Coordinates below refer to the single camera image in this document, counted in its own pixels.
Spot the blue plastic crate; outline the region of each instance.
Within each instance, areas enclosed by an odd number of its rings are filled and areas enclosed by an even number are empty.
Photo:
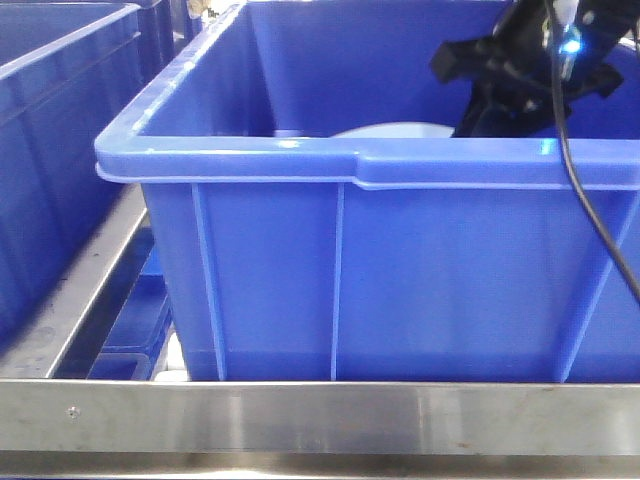
[[[171,321],[167,289],[154,249],[88,378],[149,380],[167,339]]]
[[[577,362],[582,380],[640,379],[640,312],[553,130],[329,138],[455,125],[469,84],[439,84],[429,59],[508,3],[248,3],[103,132],[99,173],[143,184],[192,378],[565,381]],[[640,272],[638,65],[622,47],[609,60],[626,82],[575,103],[569,127]]]
[[[0,4],[0,335],[118,194],[95,174],[93,140],[141,88],[137,9]]]
[[[36,0],[71,3],[77,0]],[[174,57],[171,0],[82,0],[90,3],[132,3],[138,10],[138,51],[140,70],[145,83],[151,81]],[[0,3],[34,3],[34,0],[0,0]]]

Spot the metal rack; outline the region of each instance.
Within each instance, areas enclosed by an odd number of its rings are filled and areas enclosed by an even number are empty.
[[[0,358],[0,476],[640,478],[637,385],[77,380],[145,222],[127,189]]]

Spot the white roller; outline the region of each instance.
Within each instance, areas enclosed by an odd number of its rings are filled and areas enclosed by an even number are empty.
[[[178,340],[178,335],[174,332],[169,337],[169,345],[167,347],[167,370],[186,370],[184,356],[182,355],[182,346]]]
[[[165,370],[159,372],[153,380],[156,382],[188,382],[189,373],[186,370]]]
[[[449,138],[453,128],[424,122],[380,123],[355,128],[335,135],[337,138]]]

